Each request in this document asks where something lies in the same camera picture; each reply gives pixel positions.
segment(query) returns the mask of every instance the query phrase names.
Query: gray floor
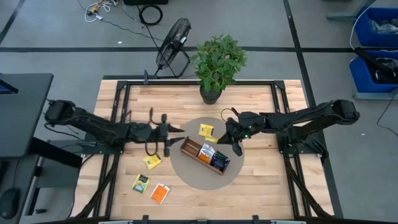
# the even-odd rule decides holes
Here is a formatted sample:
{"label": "gray floor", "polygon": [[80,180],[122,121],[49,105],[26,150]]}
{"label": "gray floor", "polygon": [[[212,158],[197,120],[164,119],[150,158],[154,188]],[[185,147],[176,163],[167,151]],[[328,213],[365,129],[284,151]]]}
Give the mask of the gray floor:
{"label": "gray floor", "polygon": [[[94,1],[81,0],[83,6]],[[328,21],[328,12],[349,11],[360,1],[290,0],[302,47],[348,47],[353,23]],[[16,0],[3,0],[0,30],[12,14]],[[396,0],[380,0],[377,6],[398,7]],[[135,7],[125,10],[137,17]],[[242,46],[293,47],[293,40],[281,0],[170,0],[161,6],[164,19],[151,27],[154,36],[164,38],[180,17],[192,23],[186,46],[196,46],[212,35],[231,34]],[[26,0],[0,47],[153,47],[150,39],[119,30],[109,24],[84,21],[77,0]],[[121,8],[101,14],[107,21],[137,32],[147,32],[124,15]],[[354,45],[358,45],[356,36]],[[155,52],[90,53],[0,53],[2,73],[53,73],[49,98],[68,99],[93,111],[103,75],[154,73]],[[295,53],[248,52],[248,66],[238,78],[302,79]],[[354,84],[349,70],[353,54],[305,53],[305,63],[317,103],[331,99],[352,100]],[[183,57],[172,67],[181,68]],[[169,70],[161,75],[170,75]],[[192,75],[189,67],[185,76]],[[398,185],[398,139],[376,126],[386,101],[355,101],[361,119],[352,126],[325,130],[336,186],[345,218],[398,222],[395,192]],[[381,123],[395,129],[398,119],[393,102]],[[69,139],[45,130],[40,120],[35,135],[41,139]],[[23,223],[59,220],[69,214],[71,189],[46,190],[38,207],[48,213],[24,217]]]}

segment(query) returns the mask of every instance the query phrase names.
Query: black desk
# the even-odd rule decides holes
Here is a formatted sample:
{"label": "black desk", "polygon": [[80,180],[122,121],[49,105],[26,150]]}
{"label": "black desk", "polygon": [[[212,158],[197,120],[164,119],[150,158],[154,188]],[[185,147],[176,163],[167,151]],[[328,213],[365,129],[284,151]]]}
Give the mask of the black desk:
{"label": "black desk", "polygon": [[0,95],[0,160],[9,162],[0,195],[12,187],[14,177],[14,187],[20,190],[17,215],[10,220],[0,218],[2,224],[19,222],[33,176],[39,176],[40,156],[80,168],[80,156],[33,137],[52,78],[52,74],[0,74],[0,79],[19,90]]}
{"label": "black desk", "polygon": [[0,223],[14,224],[19,222],[22,215],[22,210],[24,209],[27,195],[29,193],[30,184],[36,170],[37,162],[39,161],[39,157],[39,155],[28,155],[24,156],[22,159],[8,160],[9,164],[7,167],[7,171],[3,177],[2,184],[0,185],[0,195],[4,193],[4,191],[12,187],[15,168],[17,165],[17,161],[19,160],[14,184],[14,186],[20,190],[20,197],[18,202],[19,208],[17,215],[15,215],[14,218],[10,220],[4,220],[0,218]]}
{"label": "black desk", "polygon": [[27,154],[45,99],[52,74],[0,74],[0,79],[16,87],[18,94],[0,95],[0,157]]}

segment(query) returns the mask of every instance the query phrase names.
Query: wooden table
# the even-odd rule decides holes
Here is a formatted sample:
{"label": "wooden table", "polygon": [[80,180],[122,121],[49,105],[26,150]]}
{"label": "wooden table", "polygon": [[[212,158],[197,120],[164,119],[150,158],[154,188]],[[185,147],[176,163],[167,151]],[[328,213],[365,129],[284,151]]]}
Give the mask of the wooden table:
{"label": "wooden table", "polygon": [[[110,119],[117,82],[101,82],[96,115]],[[290,109],[296,111],[306,108],[300,80],[285,80],[285,85]],[[215,105],[206,105],[197,85],[133,86],[128,109],[132,110],[133,121],[148,122],[148,112],[153,107],[154,121],[159,121],[161,114],[167,113],[168,122],[179,127],[191,119],[204,116],[221,119],[221,110],[232,106],[238,111],[274,112],[271,88],[264,85],[228,86]],[[232,114],[225,111],[223,116]],[[144,146],[127,144],[119,160],[111,219],[140,220],[143,215],[149,215],[151,220],[250,220],[252,215],[259,215],[260,219],[266,220],[292,219],[284,160],[279,154],[275,134],[257,134],[252,139],[245,140],[243,145],[244,165],[237,178],[222,189],[198,190],[176,175],[170,158],[162,158],[160,165],[148,170],[142,161],[146,154]],[[300,158],[308,190],[325,211],[332,214],[320,159],[314,154],[302,154]],[[102,155],[96,155],[81,168],[72,216],[81,211],[97,189],[102,160]],[[131,189],[137,174],[150,178],[150,185],[144,194]],[[162,205],[149,198],[158,183],[171,188]],[[295,189],[300,214],[304,215],[301,194],[297,187]],[[105,208],[107,192],[104,193],[100,214],[103,214]]]}

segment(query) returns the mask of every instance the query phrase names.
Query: wooden tray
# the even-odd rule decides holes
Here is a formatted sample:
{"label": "wooden tray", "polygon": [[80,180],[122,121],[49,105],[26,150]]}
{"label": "wooden tray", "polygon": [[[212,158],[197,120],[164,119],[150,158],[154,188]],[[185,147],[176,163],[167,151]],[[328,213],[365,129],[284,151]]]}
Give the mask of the wooden tray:
{"label": "wooden tray", "polygon": [[201,149],[201,144],[195,142],[194,140],[190,139],[189,137],[187,137],[184,142],[181,145],[181,151],[183,153],[185,153],[186,155],[190,156],[192,159],[200,162],[201,164],[203,164],[205,167],[211,169],[212,171],[216,172],[219,175],[223,175],[226,171],[226,169],[228,168],[229,165],[229,161],[224,169],[224,172],[221,172],[220,170],[214,168],[213,166],[211,166],[210,164],[206,163],[205,161],[201,160],[198,158],[199,155],[199,151]]}

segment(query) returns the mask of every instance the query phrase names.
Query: blue bin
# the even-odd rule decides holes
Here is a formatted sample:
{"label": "blue bin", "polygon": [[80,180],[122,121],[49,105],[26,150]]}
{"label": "blue bin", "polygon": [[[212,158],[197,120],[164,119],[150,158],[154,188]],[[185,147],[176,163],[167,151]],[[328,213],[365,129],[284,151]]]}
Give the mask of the blue bin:
{"label": "blue bin", "polygon": [[398,18],[398,9],[370,8],[359,19],[355,26],[359,42],[363,46],[398,47],[398,34],[379,34],[373,30],[371,20],[376,22]]}
{"label": "blue bin", "polygon": [[[366,53],[374,58],[385,57],[398,59],[398,52],[367,50]],[[359,93],[389,93],[398,88],[397,84],[374,83],[366,62],[360,57],[356,57],[352,60],[349,64],[349,68],[351,69],[351,74],[353,75],[356,89]]]}

